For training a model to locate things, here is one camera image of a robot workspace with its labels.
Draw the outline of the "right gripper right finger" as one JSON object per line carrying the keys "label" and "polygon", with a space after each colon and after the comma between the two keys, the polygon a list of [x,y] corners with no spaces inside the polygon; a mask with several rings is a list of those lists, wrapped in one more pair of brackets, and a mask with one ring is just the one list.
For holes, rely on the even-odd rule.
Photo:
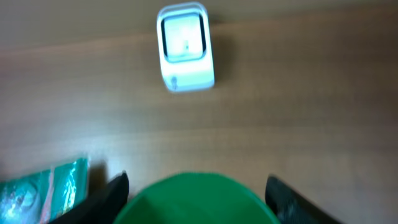
{"label": "right gripper right finger", "polygon": [[266,205],[283,224],[339,224],[276,175],[269,175],[264,194]]}

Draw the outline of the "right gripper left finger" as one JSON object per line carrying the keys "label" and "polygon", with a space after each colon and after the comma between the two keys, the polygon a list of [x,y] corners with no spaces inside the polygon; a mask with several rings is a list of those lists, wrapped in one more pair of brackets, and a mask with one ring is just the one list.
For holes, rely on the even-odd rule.
{"label": "right gripper left finger", "polygon": [[113,223],[127,203],[129,179],[125,172],[50,224]]}

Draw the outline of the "green snack bag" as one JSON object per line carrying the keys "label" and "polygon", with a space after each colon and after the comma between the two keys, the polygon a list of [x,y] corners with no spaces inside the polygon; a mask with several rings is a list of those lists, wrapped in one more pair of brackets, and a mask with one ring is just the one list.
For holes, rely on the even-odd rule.
{"label": "green snack bag", "polygon": [[1,182],[1,223],[49,223],[84,201],[88,158]]}

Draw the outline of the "small jar green lid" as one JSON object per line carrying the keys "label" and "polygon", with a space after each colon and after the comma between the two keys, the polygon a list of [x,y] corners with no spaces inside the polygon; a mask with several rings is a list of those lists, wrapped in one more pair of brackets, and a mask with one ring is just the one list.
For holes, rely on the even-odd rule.
{"label": "small jar green lid", "polygon": [[249,188],[225,175],[185,172],[142,189],[115,223],[275,224],[273,211]]}

